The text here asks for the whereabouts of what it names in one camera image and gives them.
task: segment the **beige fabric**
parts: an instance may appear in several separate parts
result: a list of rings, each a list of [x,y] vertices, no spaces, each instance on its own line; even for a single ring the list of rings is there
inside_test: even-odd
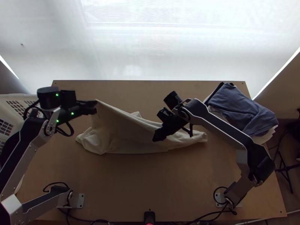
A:
[[[206,142],[207,135],[197,130],[193,137],[184,131],[170,135],[164,141],[153,142],[154,131],[161,123],[146,120],[139,112],[132,114],[99,100],[97,114],[92,115],[93,126],[76,137],[83,147],[97,154],[167,152],[196,142]]]

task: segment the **wooden table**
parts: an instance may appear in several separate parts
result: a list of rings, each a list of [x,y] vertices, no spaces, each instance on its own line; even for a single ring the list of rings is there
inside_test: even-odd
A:
[[[245,82],[233,82],[249,96]],[[78,100],[99,99],[127,112],[139,111],[159,122],[156,114],[164,97],[175,90],[183,99],[204,100],[218,81],[53,81],[62,90],[75,90]],[[201,126],[194,129],[208,134],[207,143],[197,143],[168,153],[103,154],[86,151],[75,137],[91,126],[90,116],[71,121],[73,137],[56,134],[40,148],[32,160],[18,198],[28,201],[42,195],[51,182],[66,182],[85,193],[84,207],[74,216],[107,219],[113,222],[142,221],[149,209],[157,221],[191,221],[218,211],[213,191],[229,186],[240,177],[235,150]],[[286,216],[279,185],[272,173],[260,187],[244,198],[237,216],[223,214],[220,220],[273,218]],[[40,217],[64,220],[57,209]]]

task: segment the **black cable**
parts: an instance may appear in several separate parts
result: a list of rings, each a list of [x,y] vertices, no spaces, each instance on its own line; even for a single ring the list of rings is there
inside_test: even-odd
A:
[[[28,113],[28,111],[29,111],[31,108],[35,107],[39,102],[40,102],[40,101],[37,100],[36,102],[32,103],[30,106],[28,106],[28,107],[25,109],[24,115],[23,115],[23,119],[24,119],[24,120],[26,120],[26,118],[27,118],[27,113]]]
[[[103,219],[97,219],[97,220],[93,221],[91,223],[91,225],[93,225],[94,223],[108,223],[108,221],[107,220],[103,220]]]
[[[60,134],[62,134],[63,136],[66,136],[66,137],[71,137],[73,136],[74,134],[74,129],[73,127],[71,126],[71,124],[69,124],[69,122],[66,122],[68,128],[70,129],[70,134],[67,134],[62,128],[60,127],[56,127],[56,131]]]
[[[219,190],[219,189],[221,189],[221,188],[227,189],[227,187],[223,187],[223,186],[217,187],[217,188],[213,191],[213,199],[214,199],[214,201],[215,201],[216,203],[218,203],[218,204],[220,204],[220,205],[225,205],[225,204],[226,204],[226,201],[225,201],[225,202],[218,202],[218,201],[216,200],[216,192],[217,192],[217,190]]]
[[[237,212],[236,212],[236,211],[233,211],[233,210],[230,210],[230,209],[229,209],[229,210],[225,210],[228,204],[229,204],[229,203],[227,202],[227,203],[224,205],[224,207],[223,207],[223,209],[222,209],[221,211],[216,211],[216,212],[211,212],[211,213],[205,214],[205,215],[203,215],[203,216],[201,216],[201,217],[199,217],[199,218],[197,218],[197,219],[195,219],[195,220],[193,220],[193,221],[188,222],[186,225],[190,225],[190,224],[196,223],[196,222],[211,222],[211,221],[214,221],[214,220],[216,220],[217,218],[219,218],[220,215],[221,215],[222,213],[232,213],[233,215],[237,215]],[[217,214],[217,213],[218,213],[218,215],[217,215],[215,218],[213,218],[213,219],[202,220],[203,218],[205,218],[205,217],[207,217],[207,216],[210,216],[210,215],[213,215],[213,214]]]
[[[65,182],[53,182],[53,183],[48,184],[46,187],[44,187],[43,188],[43,192],[49,192],[49,190],[46,190],[46,188],[49,187],[49,186],[51,186],[51,185],[57,185],[57,184],[63,184],[63,185],[65,185],[66,188],[69,188],[69,186]]]
[[[66,213],[66,222],[67,222],[68,225],[70,225],[70,222],[69,222],[69,216],[70,216],[69,213],[70,213],[70,211],[71,211],[71,209],[68,208],[67,213]]]
[[[271,150],[271,149],[273,149],[273,148],[276,148],[278,145],[275,145],[275,146],[273,146],[272,148],[268,148],[268,150]]]
[[[67,215],[67,212],[64,212],[63,210],[61,210],[60,208],[58,208],[58,210],[59,211],[61,211],[63,214],[65,214],[65,215]],[[90,219],[80,219],[80,218],[77,218],[77,217],[74,217],[74,216],[72,216],[72,215],[68,215],[68,217],[70,217],[70,218],[72,218],[72,219],[74,219],[74,220],[77,220],[77,221],[82,221],[82,222],[91,222],[91,223],[93,223],[93,222],[95,222],[95,221],[103,221],[103,223],[109,223],[107,220],[102,220],[102,219],[98,219],[98,220],[90,220]]]
[[[281,141],[283,140],[284,136],[287,135],[287,134],[288,134],[287,131],[284,131],[284,132],[281,134],[281,136],[280,136],[280,138],[279,138],[279,141],[278,141],[278,145],[277,145],[277,149],[276,149],[276,152],[275,152],[275,155],[274,155],[273,162],[275,162],[275,159],[276,159],[276,157],[277,157],[277,154],[278,154],[278,151],[279,151],[279,147],[280,147]]]

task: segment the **blue cloth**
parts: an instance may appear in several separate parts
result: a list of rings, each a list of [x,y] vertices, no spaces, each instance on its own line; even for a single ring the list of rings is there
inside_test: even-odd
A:
[[[245,96],[236,86],[225,83],[208,101],[228,122],[248,134],[262,136],[278,125],[275,114]]]

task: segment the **laundry basket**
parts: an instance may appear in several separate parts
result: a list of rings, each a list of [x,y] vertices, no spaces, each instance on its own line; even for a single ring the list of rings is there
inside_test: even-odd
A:
[[[25,109],[37,99],[34,94],[0,94],[0,154],[7,139],[23,125]]]

